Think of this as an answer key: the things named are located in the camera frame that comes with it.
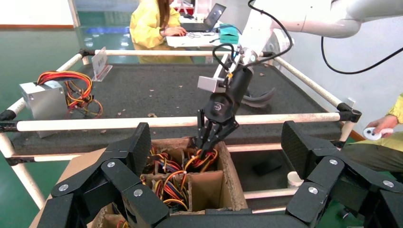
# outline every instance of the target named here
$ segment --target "white game controller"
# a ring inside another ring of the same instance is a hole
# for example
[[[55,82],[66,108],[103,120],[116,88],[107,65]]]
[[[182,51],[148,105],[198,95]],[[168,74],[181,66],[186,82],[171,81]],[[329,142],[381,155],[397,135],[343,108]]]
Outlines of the white game controller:
[[[368,140],[375,141],[375,140],[378,140],[378,139],[382,138],[382,135],[383,135],[383,134],[386,134],[386,133],[393,133],[393,129],[392,129],[392,128],[385,128],[385,129],[382,129],[381,132],[378,133],[378,134],[375,134],[375,133],[374,133],[374,129],[375,129],[374,127],[365,128],[365,129],[364,129],[364,132],[363,132],[363,136],[364,136],[366,139],[368,139]]]

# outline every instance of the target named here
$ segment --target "woman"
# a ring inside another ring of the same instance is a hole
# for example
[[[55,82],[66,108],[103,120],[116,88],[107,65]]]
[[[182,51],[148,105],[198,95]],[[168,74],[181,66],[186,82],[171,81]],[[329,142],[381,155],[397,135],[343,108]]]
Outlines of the woman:
[[[136,50],[178,50],[164,41],[167,36],[184,36],[180,14],[169,5],[173,0],[140,0],[130,20],[130,34]],[[139,56],[140,63],[192,63],[190,57]]]

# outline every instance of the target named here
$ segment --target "black table surface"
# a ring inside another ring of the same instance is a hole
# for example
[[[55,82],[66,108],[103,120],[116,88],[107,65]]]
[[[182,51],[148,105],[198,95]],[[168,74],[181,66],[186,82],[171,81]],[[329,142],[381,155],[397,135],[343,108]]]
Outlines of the black table surface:
[[[124,65],[114,64],[103,82],[94,82],[93,94],[104,107],[102,118],[195,116],[207,103],[210,92],[197,88],[199,76],[214,75],[217,65]],[[81,72],[92,77],[92,66]],[[274,67],[255,67],[252,95],[277,88],[270,105],[252,108],[242,105],[237,115],[297,114],[326,112],[299,87]],[[309,135],[338,139],[340,123],[299,123]],[[243,125],[225,139],[226,144],[279,143],[282,124]],[[12,142],[17,155],[90,152],[127,138],[134,129],[62,131],[39,138],[36,132],[15,133]],[[196,127],[153,128],[153,139],[196,136]]]

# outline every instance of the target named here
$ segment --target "white pipe frame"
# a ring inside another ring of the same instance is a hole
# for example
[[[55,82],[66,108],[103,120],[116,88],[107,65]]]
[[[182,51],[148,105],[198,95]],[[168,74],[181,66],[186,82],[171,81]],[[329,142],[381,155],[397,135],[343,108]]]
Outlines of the white pipe frame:
[[[141,51],[141,50],[107,50],[106,54],[109,56],[212,56],[210,51]],[[223,56],[230,54],[228,51],[217,51],[216,55]],[[81,54],[76,54],[57,71],[65,71],[70,69],[75,63],[82,60],[86,65],[89,63],[88,57]],[[291,66],[289,63],[277,57],[274,59],[279,62],[285,69],[290,71],[293,75],[303,81],[306,85],[312,88],[315,92],[321,95],[334,107],[337,107],[341,100],[326,91],[320,85],[308,78],[302,72]],[[24,99],[19,99],[16,103],[10,106],[9,110],[13,110],[18,114],[25,107]],[[297,123],[307,122],[337,122],[340,121],[339,113],[315,113],[315,114],[275,114],[275,115],[244,115],[237,116],[237,121],[240,125],[243,124],[278,124],[285,121],[293,120]],[[19,121],[17,123],[18,131],[54,131],[54,130],[88,130],[88,129],[123,129],[135,128],[141,122],[148,122],[150,127],[180,127],[180,126],[197,126],[196,117],[166,117],[166,118],[128,118],[128,119],[102,119],[93,120],[53,120],[53,121]],[[347,121],[342,129],[340,141],[345,142],[350,135],[353,127],[353,122]],[[228,146],[230,152],[244,152],[244,151],[260,151],[260,150],[281,150],[280,143],[272,144],[251,144],[251,145],[230,145]],[[0,133],[0,150],[5,158],[11,158],[14,154],[14,148],[5,133]],[[43,161],[65,161],[71,160],[80,154],[70,155],[51,155],[51,156],[37,156],[36,162]],[[23,163],[12,166],[12,169],[17,174],[18,178],[27,189],[30,196],[35,201],[39,208],[42,208],[45,203],[45,198],[40,192],[38,186],[32,179],[28,170],[26,170]],[[267,191],[254,191],[245,192],[245,198],[258,199],[266,197],[286,196],[293,195],[296,189],[283,189],[283,190],[267,190]],[[265,209],[254,211],[254,213],[264,213],[268,211],[278,211],[284,208]]]

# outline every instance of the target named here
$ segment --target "yellow jacket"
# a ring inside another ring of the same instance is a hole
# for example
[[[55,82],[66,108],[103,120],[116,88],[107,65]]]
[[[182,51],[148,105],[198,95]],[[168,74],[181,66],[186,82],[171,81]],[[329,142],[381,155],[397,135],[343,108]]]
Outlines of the yellow jacket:
[[[403,94],[400,94],[396,104],[389,110],[388,114],[396,116],[399,123],[403,124]],[[364,140],[356,143],[375,144],[403,152],[403,132],[393,133],[391,136],[377,141]]]
[[[168,26],[179,26],[180,14],[171,8]],[[156,0],[140,0],[130,20],[130,35],[136,50],[178,50],[166,44],[160,34],[160,13]],[[192,63],[190,57],[139,56],[140,63]]]

